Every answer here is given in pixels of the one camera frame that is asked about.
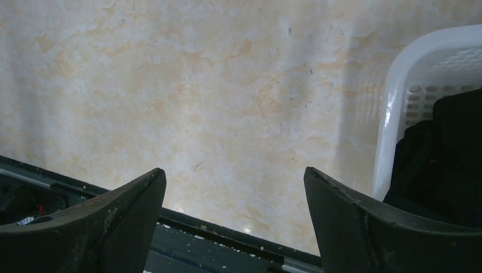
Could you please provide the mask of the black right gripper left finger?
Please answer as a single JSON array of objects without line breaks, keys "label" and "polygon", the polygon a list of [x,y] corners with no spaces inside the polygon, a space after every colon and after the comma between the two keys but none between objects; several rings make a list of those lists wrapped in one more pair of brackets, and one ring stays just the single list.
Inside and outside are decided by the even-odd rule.
[{"label": "black right gripper left finger", "polygon": [[154,168],[29,224],[1,226],[1,271],[142,272],[166,187]]}]

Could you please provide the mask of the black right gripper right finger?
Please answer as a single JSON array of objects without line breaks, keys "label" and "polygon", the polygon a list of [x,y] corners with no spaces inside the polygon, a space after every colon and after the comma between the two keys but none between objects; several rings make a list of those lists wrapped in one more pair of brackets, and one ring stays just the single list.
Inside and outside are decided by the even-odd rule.
[{"label": "black right gripper right finger", "polygon": [[481,230],[417,216],[314,167],[304,186],[325,272],[480,272]]}]

